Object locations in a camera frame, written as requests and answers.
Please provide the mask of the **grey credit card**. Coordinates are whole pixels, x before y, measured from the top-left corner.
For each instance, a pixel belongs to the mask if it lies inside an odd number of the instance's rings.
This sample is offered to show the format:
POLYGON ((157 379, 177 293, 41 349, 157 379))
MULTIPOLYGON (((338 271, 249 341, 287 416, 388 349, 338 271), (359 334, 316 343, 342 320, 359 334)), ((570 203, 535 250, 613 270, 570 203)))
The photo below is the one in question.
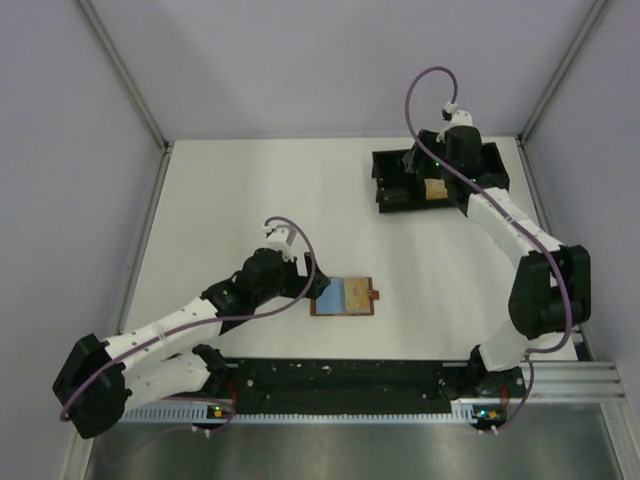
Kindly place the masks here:
POLYGON ((415 169, 414 169, 414 155, 415 155, 415 150, 414 149, 409 149, 402 156, 402 162, 403 162, 405 171, 407 173, 409 173, 409 174, 413 174, 415 172, 415 169))

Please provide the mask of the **brown leather card holder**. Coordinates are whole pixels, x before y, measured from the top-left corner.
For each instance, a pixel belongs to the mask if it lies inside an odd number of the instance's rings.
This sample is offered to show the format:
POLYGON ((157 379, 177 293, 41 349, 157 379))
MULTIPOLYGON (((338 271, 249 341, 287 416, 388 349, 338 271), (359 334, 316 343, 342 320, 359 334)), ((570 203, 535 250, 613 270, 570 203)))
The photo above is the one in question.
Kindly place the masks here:
POLYGON ((380 293, 371 277, 330 277, 323 293, 311 301, 312 317, 367 317, 375 314, 380 293))

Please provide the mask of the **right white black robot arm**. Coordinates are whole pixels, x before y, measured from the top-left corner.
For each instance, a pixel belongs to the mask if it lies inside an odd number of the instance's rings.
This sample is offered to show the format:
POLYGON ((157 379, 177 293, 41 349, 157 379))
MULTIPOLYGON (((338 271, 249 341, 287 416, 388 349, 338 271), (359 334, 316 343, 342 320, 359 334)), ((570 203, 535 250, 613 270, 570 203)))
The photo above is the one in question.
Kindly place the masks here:
POLYGON ((420 130, 403 157, 407 173, 444 184, 449 201, 479 226, 515 269, 508 318, 470 353, 466 378, 495 381, 534 355, 561 350, 591 315, 591 259, 541 229, 511 198, 497 147, 471 124, 420 130))

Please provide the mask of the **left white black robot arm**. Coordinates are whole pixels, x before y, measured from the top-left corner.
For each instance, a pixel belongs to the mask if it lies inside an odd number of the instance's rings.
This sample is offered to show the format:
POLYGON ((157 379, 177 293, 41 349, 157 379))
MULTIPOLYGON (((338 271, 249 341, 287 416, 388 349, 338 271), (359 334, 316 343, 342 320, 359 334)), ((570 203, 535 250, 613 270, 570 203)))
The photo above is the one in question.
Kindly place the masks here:
POLYGON ((61 421, 91 439, 140 406, 203 388, 218 390, 226 363, 211 347, 213 339, 264 318, 260 307, 276 298, 287 301, 274 309, 280 314, 327 289, 330 280, 314 253, 306 252, 304 262, 306 272, 299 274, 296 258, 259 248, 230 277, 165 317, 105 339, 81 337, 52 385, 61 421))

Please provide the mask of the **yellow credit card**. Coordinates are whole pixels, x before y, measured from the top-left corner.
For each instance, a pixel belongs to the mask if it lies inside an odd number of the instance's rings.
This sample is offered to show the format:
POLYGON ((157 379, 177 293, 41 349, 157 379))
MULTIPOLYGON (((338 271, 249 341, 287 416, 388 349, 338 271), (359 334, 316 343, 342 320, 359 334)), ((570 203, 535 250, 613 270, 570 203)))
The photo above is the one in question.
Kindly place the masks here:
POLYGON ((427 201, 448 199, 448 190, 443 179, 426 178, 424 180, 424 185, 425 199, 427 201))

